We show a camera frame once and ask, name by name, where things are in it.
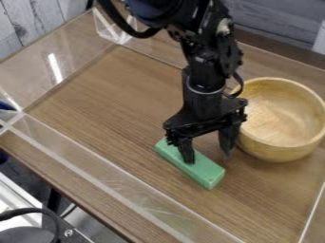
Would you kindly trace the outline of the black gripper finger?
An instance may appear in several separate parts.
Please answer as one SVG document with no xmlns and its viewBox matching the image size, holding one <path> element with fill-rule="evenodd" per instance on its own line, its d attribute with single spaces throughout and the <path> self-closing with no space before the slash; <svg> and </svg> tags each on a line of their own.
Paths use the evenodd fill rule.
<svg viewBox="0 0 325 243">
<path fill-rule="evenodd" d="M 218 125 L 218 141 L 220 148 L 226 157 L 232 156 L 237 139 L 238 139 L 240 126 L 237 124 L 224 124 Z"/>
<path fill-rule="evenodd" d="M 182 154 L 186 164 L 193 164 L 196 162 L 194 149 L 192 145 L 192 139 L 181 138 L 178 142 L 178 150 Z"/>
</svg>

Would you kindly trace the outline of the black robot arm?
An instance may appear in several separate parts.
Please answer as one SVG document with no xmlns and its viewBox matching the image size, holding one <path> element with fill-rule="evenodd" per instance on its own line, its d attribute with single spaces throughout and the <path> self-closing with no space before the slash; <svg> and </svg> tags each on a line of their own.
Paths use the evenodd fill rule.
<svg viewBox="0 0 325 243">
<path fill-rule="evenodd" d="M 220 147 L 230 153 L 248 115 L 248 101 L 225 91 L 226 81 L 241 81 L 234 22 L 221 0 L 122 0 L 131 15 L 148 26 L 138 31 L 127 23 L 113 0 L 98 0 L 118 27 L 146 39 L 165 30 L 181 44 L 188 66 L 182 70 L 184 106 L 164 123 L 168 143 L 176 146 L 185 163 L 196 162 L 193 139 L 218 133 Z"/>
</svg>

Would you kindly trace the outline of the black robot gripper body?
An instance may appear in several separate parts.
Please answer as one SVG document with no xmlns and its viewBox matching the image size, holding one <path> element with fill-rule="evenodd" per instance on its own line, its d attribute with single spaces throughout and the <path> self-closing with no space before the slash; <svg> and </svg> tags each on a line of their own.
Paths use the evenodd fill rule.
<svg viewBox="0 0 325 243">
<path fill-rule="evenodd" d="M 248 100 L 226 94 L 225 88 L 213 92 L 200 92 L 189 84 L 184 85 L 184 106 L 164 123 L 169 145 L 178 146 L 181 138 L 194 139 L 218 132 L 218 125 L 247 122 Z"/>
</svg>

